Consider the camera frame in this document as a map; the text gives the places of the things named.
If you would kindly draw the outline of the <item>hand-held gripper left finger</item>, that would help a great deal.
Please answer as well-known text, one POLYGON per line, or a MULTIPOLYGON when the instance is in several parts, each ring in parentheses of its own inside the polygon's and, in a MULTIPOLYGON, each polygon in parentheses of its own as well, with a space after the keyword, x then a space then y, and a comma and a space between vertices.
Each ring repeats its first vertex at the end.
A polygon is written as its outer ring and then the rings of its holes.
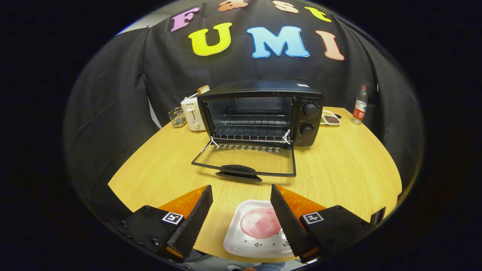
POLYGON ((113 220, 111 226, 150 253, 183 262, 195 245, 212 202, 212 186, 206 185, 160 207, 140 207, 113 220))

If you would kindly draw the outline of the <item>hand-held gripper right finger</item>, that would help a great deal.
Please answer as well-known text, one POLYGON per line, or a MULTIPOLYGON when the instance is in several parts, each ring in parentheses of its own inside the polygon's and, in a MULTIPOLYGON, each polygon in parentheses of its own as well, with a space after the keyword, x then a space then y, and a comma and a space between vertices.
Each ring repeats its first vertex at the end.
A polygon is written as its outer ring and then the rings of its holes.
POLYGON ((302 263, 332 257, 373 227, 343 206, 324 207, 275 184, 270 202, 293 254, 302 263))

